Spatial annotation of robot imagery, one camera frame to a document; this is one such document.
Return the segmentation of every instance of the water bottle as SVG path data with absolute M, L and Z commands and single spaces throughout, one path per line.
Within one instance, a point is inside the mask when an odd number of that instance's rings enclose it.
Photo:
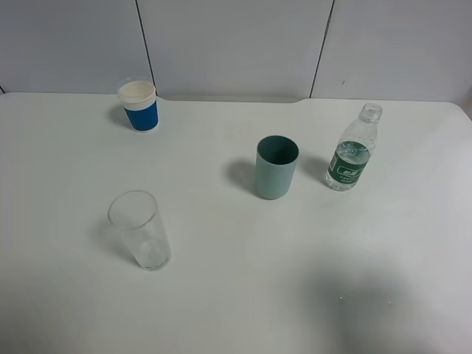
M 367 103 L 354 122 L 341 135 L 338 146 L 324 175 L 332 190 L 345 191 L 355 186 L 372 155 L 377 140 L 377 123 L 382 107 Z

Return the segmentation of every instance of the bottle neck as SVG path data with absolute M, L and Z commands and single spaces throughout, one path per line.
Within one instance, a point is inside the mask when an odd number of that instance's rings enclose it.
M 363 114 L 359 114 L 358 120 L 369 126 L 377 125 L 379 121 L 379 119 L 372 119 L 372 117 L 364 116 Z

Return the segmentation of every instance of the paper cup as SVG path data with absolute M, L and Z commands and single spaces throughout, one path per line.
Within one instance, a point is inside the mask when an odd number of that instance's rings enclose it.
M 145 77 L 129 77 L 118 85 L 118 98 L 136 131 L 150 131 L 158 123 L 156 88 Z

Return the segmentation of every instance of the clear glass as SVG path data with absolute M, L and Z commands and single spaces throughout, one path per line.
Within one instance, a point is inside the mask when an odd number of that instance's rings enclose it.
M 152 194 L 144 190 L 121 194 L 111 203 L 108 219 L 143 269 L 156 271 L 169 262 L 170 247 Z
M 369 161 L 377 142 L 377 124 L 382 115 L 382 107 L 375 103 L 367 103 L 358 119 L 352 122 L 341 135 L 336 147 L 338 156 L 350 164 L 364 164 Z M 365 148 L 355 149 L 349 142 L 358 142 Z M 329 171 L 324 175 L 324 182 L 332 190 L 345 191 L 353 188 L 356 183 L 344 184 L 338 182 Z

